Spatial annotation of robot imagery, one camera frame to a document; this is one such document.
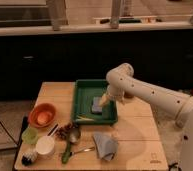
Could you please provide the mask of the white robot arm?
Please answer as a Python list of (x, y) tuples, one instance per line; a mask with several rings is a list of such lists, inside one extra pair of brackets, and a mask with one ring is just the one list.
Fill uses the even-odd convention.
[(108, 71), (107, 90), (99, 105), (105, 106), (109, 101), (125, 103), (124, 95), (130, 94), (172, 114), (176, 125), (184, 129), (179, 171), (193, 171), (193, 96), (137, 80), (133, 74), (129, 63)]

